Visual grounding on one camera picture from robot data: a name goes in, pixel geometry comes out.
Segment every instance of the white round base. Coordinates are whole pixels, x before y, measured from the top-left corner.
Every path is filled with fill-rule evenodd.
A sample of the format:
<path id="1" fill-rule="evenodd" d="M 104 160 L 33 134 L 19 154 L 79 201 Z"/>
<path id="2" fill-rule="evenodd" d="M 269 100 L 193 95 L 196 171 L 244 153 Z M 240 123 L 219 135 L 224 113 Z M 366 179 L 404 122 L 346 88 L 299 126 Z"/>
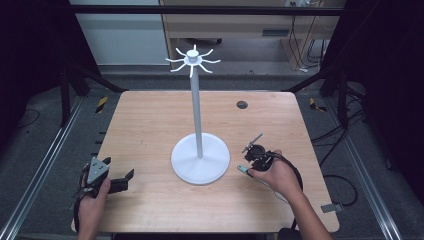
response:
<path id="1" fill-rule="evenodd" d="M 205 185 L 212 183 L 227 171 L 230 152 L 227 145 L 215 135 L 202 133 L 203 158 L 197 157 L 196 134 L 181 139 L 172 150 L 171 163 L 175 173 L 184 181 Z"/>

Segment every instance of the gray floor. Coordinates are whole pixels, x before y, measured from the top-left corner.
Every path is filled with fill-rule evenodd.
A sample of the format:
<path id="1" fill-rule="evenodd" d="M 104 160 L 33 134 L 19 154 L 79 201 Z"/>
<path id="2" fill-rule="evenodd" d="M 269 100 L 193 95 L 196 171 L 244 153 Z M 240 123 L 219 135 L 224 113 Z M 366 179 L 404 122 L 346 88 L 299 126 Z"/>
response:
<path id="1" fill-rule="evenodd" d="M 182 42 L 180 48 L 185 50 L 194 40 Z M 308 73 L 292 72 L 284 64 L 287 59 L 274 52 L 282 52 L 279 41 L 241 41 L 224 39 L 221 45 L 214 45 L 211 40 L 196 41 L 198 49 L 214 47 L 214 54 L 210 60 L 221 58 L 223 62 L 230 59 L 230 64 L 220 69 L 211 69 L 213 75 L 201 75 L 202 90 L 271 90 L 279 91 L 305 79 Z M 244 46 L 250 49 L 242 51 Z M 227 48 L 239 48 L 240 52 L 227 51 Z M 188 80 L 181 74 L 170 74 L 167 67 L 139 67 L 147 69 L 144 74 L 131 69 L 130 73 L 122 74 L 119 71 L 107 72 L 107 76 L 116 84 L 130 89 L 188 89 Z M 100 149 L 99 141 L 104 138 L 108 124 L 113 115 L 120 94 L 89 81 L 92 88 L 87 97 L 82 100 L 81 110 L 75 119 L 55 162 L 46 176 L 44 184 L 32 203 L 26 218 L 19 229 L 19 236 L 25 234 L 35 236 L 42 234 L 41 239 L 66 239 L 66 236 L 75 236 L 70 230 L 72 213 L 67 210 L 70 196 L 76 189 L 79 171 L 84 163 Z M 317 106 L 330 108 L 334 98 L 322 99 L 317 94 L 320 82 L 307 87 L 297 93 L 299 107 L 311 139 L 320 136 L 337 126 L 332 112 L 320 112 L 309 107 L 309 99 L 313 97 Z M 60 124 L 60 91 L 54 88 L 41 93 L 31 99 L 28 109 L 39 112 L 39 118 L 31 125 L 15 130 L 9 146 L 1 152 L 0 161 L 0 224 L 5 225 L 21 196 L 27 190 L 32 177 L 42 162 L 50 144 L 59 131 Z M 108 102 L 102 113 L 95 113 L 101 97 L 108 96 Z M 350 105 L 353 114 L 361 109 L 358 102 Z M 22 125 L 31 123 L 37 117 L 36 112 L 29 110 L 21 120 Z M 402 175 L 386 169 L 376 140 L 368 125 L 361 118 L 352 120 L 348 137 L 353 141 L 367 170 L 372 175 L 382 199 L 384 200 L 394 222 L 403 239 L 424 239 L 424 207 L 418 202 Z M 319 144 L 331 144 L 338 138 L 335 135 Z M 375 217 L 373 209 L 364 194 L 358 176 L 351 164 L 351 155 L 346 151 L 343 141 L 323 164 L 323 174 L 336 174 L 349 179 L 358 190 L 358 199 L 355 204 L 339 213 L 339 231 L 333 233 L 335 239 L 386 239 Z M 331 146 L 315 146 L 319 161 L 326 155 Z M 326 179 L 330 195 L 334 201 L 346 203 L 353 199 L 354 192 L 345 182 L 338 179 Z"/>

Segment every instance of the white wall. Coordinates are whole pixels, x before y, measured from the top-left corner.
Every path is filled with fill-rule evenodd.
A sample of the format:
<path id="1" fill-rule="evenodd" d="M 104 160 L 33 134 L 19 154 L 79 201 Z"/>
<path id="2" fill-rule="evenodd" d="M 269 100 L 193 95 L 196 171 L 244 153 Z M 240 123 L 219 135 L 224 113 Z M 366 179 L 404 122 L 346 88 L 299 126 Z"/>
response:
<path id="1" fill-rule="evenodd" d="M 158 5 L 158 0 L 70 0 L 73 5 Z M 169 65 L 160 15 L 77 14 L 97 65 Z"/>

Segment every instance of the power cord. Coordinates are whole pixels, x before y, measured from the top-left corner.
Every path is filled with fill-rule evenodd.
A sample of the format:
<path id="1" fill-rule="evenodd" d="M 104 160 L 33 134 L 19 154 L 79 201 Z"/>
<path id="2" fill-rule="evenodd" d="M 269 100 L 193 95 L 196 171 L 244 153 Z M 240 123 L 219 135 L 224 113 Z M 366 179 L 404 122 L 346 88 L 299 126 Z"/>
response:
<path id="1" fill-rule="evenodd" d="M 308 53 L 306 54 L 306 57 L 308 58 L 309 62 L 312 63 L 318 63 L 318 61 L 316 61 L 315 59 L 320 58 L 318 56 L 311 56 L 311 52 L 312 52 L 312 48 L 315 45 L 315 39 L 311 40 L 311 43 L 309 43 L 309 47 L 308 47 Z"/>
<path id="2" fill-rule="evenodd" d="M 296 2 L 290 2 L 290 6 L 291 7 L 296 7 Z M 292 24 L 291 24 L 291 30 L 290 30 L 290 35 L 289 35 L 289 47 L 290 47 L 291 53 L 293 54 L 293 56 L 294 56 L 294 58 L 296 60 L 296 64 L 297 64 L 297 66 L 299 68 L 303 68 L 303 69 L 308 69 L 308 68 L 311 68 L 311 67 L 316 67 L 316 66 L 318 66 L 317 64 L 315 64 L 315 65 L 308 65 L 308 64 L 305 64 L 302 61 L 302 57 L 301 57 L 300 50 L 299 50 L 299 45 L 297 43 L 296 33 L 295 33 L 295 30 L 294 30 L 295 22 L 296 22 L 296 16 L 292 16 Z M 297 48 L 299 59 L 297 58 L 296 54 L 294 53 L 293 47 L 291 45 L 292 36 L 294 37 L 294 42 L 296 44 L 296 48 Z"/>
<path id="3" fill-rule="evenodd" d="M 356 102 L 356 101 L 358 101 L 356 98 L 354 98 L 353 100 L 351 100 L 351 101 L 349 101 L 347 104 L 346 104 L 346 107 L 349 107 L 349 105 L 351 104 L 351 103 L 353 103 L 353 102 Z M 356 124 L 359 120 L 361 120 L 362 119 L 362 117 L 363 117 L 363 115 L 364 115 L 364 112 L 363 112 L 363 110 L 361 109 L 361 110 L 358 110 L 357 112 L 355 112 L 354 114 L 352 114 L 349 118 L 348 118 L 348 122 L 351 122 L 352 120 L 354 120 L 355 118 L 357 118 L 357 117 L 360 117 L 360 118 L 358 118 L 358 119 L 355 119 L 354 120 L 354 122 L 353 123 L 351 123 L 351 124 L 349 124 L 348 126 L 352 126 L 352 125 L 354 125 L 354 124 Z M 320 142 L 320 141 L 322 141 L 322 140 L 324 140 L 324 139 L 326 139 L 326 138 L 328 138 L 328 137 L 330 137 L 330 136 L 333 136 L 333 135 L 335 135 L 335 134 L 338 134 L 339 132 L 341 132 L 341 131 L 343 131 L 342 132 L 342 134 L 339 136 L 339 138 L 337 139 L 337 141 L 335 142 L 335 143 L 332 143 L 332 144 L 321 144 L 321 145 L 317 145 L 317 144 L 314 144 L 314 146 L 332 146 L 331 147 L 331 149 L 327 152 L 327 154 L 324 156 L 324 158 L 321 160 L 321 162 L 319 163 L 319 166 L 320 167 L 322 167 L 322 165 L 325 163 L 325 161 L 328 159 L 328 156 L 330 156 L 330 154 L 334 151 L 334 149 L 337 147 L 337 145 L 347 136 L 347 134 L 348 134 L 348 129 L 344 129 L 341 125 L 339 125 L 339 126 L 337 126 L 337 127 L 335 127 L 334 129 L 332 129 L 332 130 L 330 130 L 329 132 L 327 132 L 327 133 L 325 133 L 325 134 L 323 134 L 322 136 L 319 136 L 319 137 L 317 137 L 317 138 L 314 138 L 314 139 L 312 139 L 311 140 L 311 142 L 312 143 L 317 143 L 317 142 Z M 358 190 L 357 190 L 357 188 L 355 187 L 355 185 L 352 183 L 352 181 L 350 181 L 349 179 L 347 179 L 347 178 L 345 178 L 345 177 L 342 177 L 342 176 L 339 176 L 339 175 L 335 175 L 335 174 L 326 174 L 326 175 L 323 175 L 323 177 L 324 178 L 335 178 L 335 179 L 339 179 L 339 180 L 342 180 L 342 181 L 344 181 L 344 182 L 346 182 L 347 184 L 349 184 L 351 187 L 352 187 L 352 189 L 353 189 L 353 191 L 354 191 L 354 197 L 353 197 L 353 200 L 351 200 L 350 202 L 346 202 L 346 203 L 341 203 L 341 202 L 337 202 L 337 201 L 334 201 L 334 200 L 332 200 L 332 202 L 334 203 L 334 204 L 340 204 L 340 205 L 342 205 L 343 207 L 349 207 L 349 206 L 352 206 L 352 205 L 354 205 L 356 202 L 357 202 L 357 200 L 358 200 Z"/>

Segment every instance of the small black object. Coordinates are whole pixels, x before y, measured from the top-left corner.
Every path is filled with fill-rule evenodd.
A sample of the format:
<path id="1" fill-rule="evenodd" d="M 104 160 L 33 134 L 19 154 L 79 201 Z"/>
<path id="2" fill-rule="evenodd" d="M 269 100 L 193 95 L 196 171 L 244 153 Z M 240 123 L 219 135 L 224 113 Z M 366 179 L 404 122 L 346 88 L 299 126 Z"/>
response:
<path id="1" fill-rule="evenodd" d="M 93 157 L 89 164 L 86 164 L 83 170 L 81 171 L 78 191 L 72 197 L 72 202 L 69 206 L 71 209 L 72 203 L 74 203 L 74 223 L 75 230 L 79 231 L 79 218 L 78 211 L 81 199 L 84 198 L 86 194 L 90 195 L 93 198 L 96 198 L 99 194 L 100 187 L 103 183 L 103 180 L 109 174 L 109 164 L 112 159 L 110 157 L 105 158 L 103 161 Z M 128 182 L 134 177 L 134 169 L 132 169 L 124 178 L 113 179 L 110 183 L 109 194 L 122 192 L 128 190 Z"/>
<path id="2" fill-rule="evenodd" d="M 246 150 L 247 150 L 247 153 L 244 156 L 244 159 L 246 159 L 249 163 L 252 162 L 252 169 L 255 169 L 261 172 L 265 172 L 271 167 L 274 161 L 274 158 L 278 158 L 282 160 L 289 167 L 291 167 L 294 174 L 296 175 L 297 181 L 299 182 L 300 188 L 303 190 L 303 181 L 299 171 L 284 156 L 275 152 L 265 151 L 265 148 L 259 144 L 249 144 Z"/>

